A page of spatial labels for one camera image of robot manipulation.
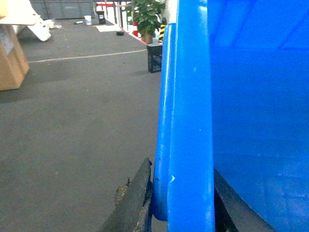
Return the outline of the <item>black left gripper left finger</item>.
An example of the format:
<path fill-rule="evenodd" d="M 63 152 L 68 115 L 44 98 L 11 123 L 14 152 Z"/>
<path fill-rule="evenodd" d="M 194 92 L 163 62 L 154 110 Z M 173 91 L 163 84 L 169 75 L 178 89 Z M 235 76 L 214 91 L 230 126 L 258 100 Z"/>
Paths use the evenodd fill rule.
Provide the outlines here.
<path fill-rule="evenodd" d="M 99 232 L 150 232 L 152 230 L 151 161 L 145 158 L 128 190 Z"/>

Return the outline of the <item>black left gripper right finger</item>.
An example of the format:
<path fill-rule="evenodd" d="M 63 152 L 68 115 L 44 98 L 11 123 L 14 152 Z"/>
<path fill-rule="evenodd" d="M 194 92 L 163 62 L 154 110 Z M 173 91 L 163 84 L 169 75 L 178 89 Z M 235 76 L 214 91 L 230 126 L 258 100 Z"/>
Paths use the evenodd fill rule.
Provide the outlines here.
<path fill-rule="evenodd" d="M 274 232 L 275 229 L 214 170 L 215 230 L 217 232 Z"/>

